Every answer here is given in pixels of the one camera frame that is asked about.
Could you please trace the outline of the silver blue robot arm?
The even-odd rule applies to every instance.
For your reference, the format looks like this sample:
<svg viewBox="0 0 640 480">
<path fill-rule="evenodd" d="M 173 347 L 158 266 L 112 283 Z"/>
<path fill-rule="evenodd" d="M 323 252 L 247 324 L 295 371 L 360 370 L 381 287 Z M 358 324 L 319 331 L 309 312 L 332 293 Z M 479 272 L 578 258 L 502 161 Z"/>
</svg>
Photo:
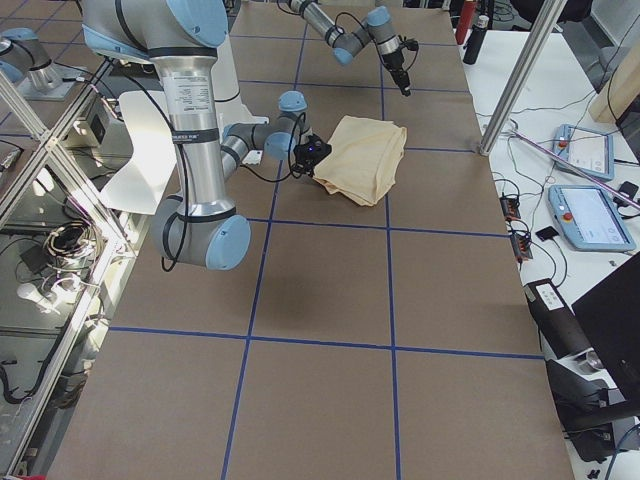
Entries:
<svg viewBox="0 0 640 480">
<path fill-rule="evenodd" d="M 357 28 L 349 32 L 338 23 L 341 12 L 332 19 L 317 1 L 287 1 L 286 4 L 291 14 L 304 19 L 323 38 L 343 66 L 350 64 L 367 45 L 374 45 L 380 63 L 401 94 L 411 95 L 409 70 L 412 65 L 404 65 L 404 51 L 417 53 L 419 43 L 396 32 L 386 6 L 374 8 L 361 20 L 354 17 Z"/>
<path fill-rule="evenodd" d="M 272 124 L 219 127 L 213 68 L 228 34 L 221 1 L 87 1 L 83 30 L 87 46 L 100 55 L 152 64 L 163 88 L 181 186 L 160 202 L 152 221 L 164 270 L 177 263 L 235 268 L 251 228 L 225 182 L 246 155 L 262 150 L 289 162 L 293 173 L 311 174 L 331 151 L 311 130 L 303 94 L 282 94 Z"/>
</svg>

